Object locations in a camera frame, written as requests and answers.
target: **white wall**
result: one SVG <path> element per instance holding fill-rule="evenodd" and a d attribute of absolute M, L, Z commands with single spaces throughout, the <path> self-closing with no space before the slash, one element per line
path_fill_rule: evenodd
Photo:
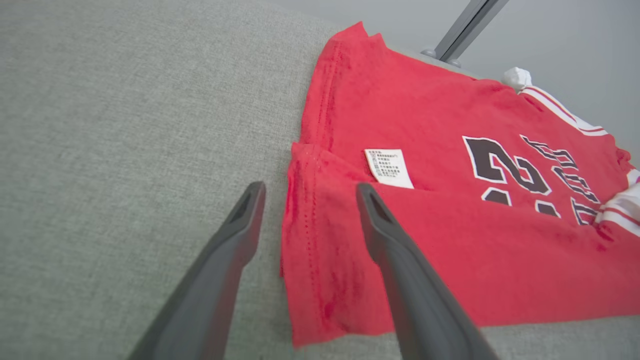
<path fill-rule="evenodd" d="M 345 28 L 364 22 L 388 44 L 419 53 L 435 49 L 469 0 L 268 0 Z"/>
<path fill-rule="evenodd" d="M 639 0 L 509 0 L 460 61 L 494 79 L 514 66 L 531 71 L 534 85 L 604 126 L 640 166 Z"/>

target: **gray couch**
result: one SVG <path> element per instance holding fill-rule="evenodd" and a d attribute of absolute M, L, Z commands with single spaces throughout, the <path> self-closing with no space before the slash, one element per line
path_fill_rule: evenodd
<path fill-rule="evenodd" d="M 261 179 L 227 358 L 399 359 L 393 334 L 293 350 L 278 276 L 289 147 L 339 30 L 242 1 L 0 3 L 0 358 L 123 359 Z M 504 359 L 628 359 L 639 323 L 483 331 Z"/>

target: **folded shirt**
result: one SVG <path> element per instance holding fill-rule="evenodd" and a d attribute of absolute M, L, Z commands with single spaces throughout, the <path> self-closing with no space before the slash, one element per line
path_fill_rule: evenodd
<path fill-rule="evenodd" d="M 396 168 L 366 149 L 400 149 L 414 189 L 376 183 L 372 170 Z M 542 89 L 408 58 L 360 23 L 320 55 L 291 150 L 281 270 L 294 346 L 393 331 L 359 182 L 478 326 L 640 313 L 640 172 Z"/>

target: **white label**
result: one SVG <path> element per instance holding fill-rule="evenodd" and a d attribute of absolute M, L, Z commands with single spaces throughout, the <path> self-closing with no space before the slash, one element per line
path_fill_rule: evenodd
<path fill-rule="evenodd" d="M 365 149 L 369 169 L 381 184 L 413 189 L 400 149 Z"/>

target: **jersey trim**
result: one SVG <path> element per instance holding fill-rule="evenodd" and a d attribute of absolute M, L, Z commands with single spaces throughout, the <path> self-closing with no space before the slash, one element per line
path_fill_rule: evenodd
<path fill-rule="evenodd" d="M 519 94 L 527 94 L 534 97 L 542 105 L 553 111 L 560 119 L 586 136 L 602 136 L 607 134 L 601 126 L 592 126 L 572 114 L 555 97 L 537 86 L 527 86 Z"/>
<path fill-rule="evenodd" d="M 617 193 L 600 208 L 595 222 L 611 221 L 640 236 L 640 183 Z"/>
<path fill-rule="evenodd" d="M 629 181 L 629 187 L 634 186 L 636 183 L 640 182 L 640 171 L 638 169 L 633 169 L 629 173 L 627 173 L 627 180 Z"/>

